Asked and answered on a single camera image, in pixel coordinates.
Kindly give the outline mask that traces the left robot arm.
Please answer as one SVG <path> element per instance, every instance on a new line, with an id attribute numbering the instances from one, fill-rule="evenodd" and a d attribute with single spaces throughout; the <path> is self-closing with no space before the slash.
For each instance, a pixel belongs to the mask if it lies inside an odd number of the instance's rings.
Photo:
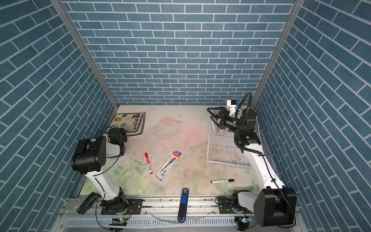
<path id="1" fill-rule="evenodd" d="M 120 158 L 125 153 L 127 135 L 123 128 L 112 128 L 95 139 L 82 139 L 71 158 L 74 171 L 85 175 L 99 191 L 91 193 L 77 209 L 84 214 L 101 197 L 102 213 L 108 215 L 124 214 L 129 203 L 122 188 L 116 184 L 106 166 L 107 159 Z"/>

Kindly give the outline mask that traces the black square plate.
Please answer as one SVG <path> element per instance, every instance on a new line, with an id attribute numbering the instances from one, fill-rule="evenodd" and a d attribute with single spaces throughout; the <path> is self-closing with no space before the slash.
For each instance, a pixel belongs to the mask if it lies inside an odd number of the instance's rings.
<path id="1" fill-rule="evenodd" d="M 146 113 L 121 113 L 116 114 L 106 129 L 123 128 L 127 136 L 141 135 L 144 131 Z"/>

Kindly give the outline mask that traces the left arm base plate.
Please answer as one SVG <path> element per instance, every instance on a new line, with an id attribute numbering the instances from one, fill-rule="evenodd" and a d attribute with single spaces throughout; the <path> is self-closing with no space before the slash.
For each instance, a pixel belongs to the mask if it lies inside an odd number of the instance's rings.
<path id="1" fill-rule="evenodd" d="M 102 215 L 139 215 L 143 206 L 143 199 L 127 199 L 123 202 L 118 200 L 103 201 Z"/>

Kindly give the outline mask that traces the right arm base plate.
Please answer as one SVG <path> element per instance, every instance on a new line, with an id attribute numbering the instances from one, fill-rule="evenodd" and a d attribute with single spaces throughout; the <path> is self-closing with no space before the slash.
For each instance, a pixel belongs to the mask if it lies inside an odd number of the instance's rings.
<path id="1" fill-rule="evenodd" d="M 242 207 L 236 198 L 219 196 L 215 198 L 220 214 L 252 214 L 253 212 Z"/>

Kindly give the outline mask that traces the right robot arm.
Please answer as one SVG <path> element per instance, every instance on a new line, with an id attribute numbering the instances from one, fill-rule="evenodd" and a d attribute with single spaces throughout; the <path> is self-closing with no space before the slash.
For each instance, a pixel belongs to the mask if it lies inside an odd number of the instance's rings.
<path id="1" fill-rule="evenodd" d="M 233 210 L 251 212 L 261 227 L 278 226 L 291 228 L 296 225 L 295 208 L 297 195 L 288 188 L 267 161 L 258 135 L 255 132 L 256 112 L 251 108 L 234 113 L 225 107 L 209 107 L 213 130 L 216 134 L 228 130 L 233 134 L 233 142 L 247 158 L 258 179 L 260 193 L 249 190 L 236 190 L 231 196 Z"/>

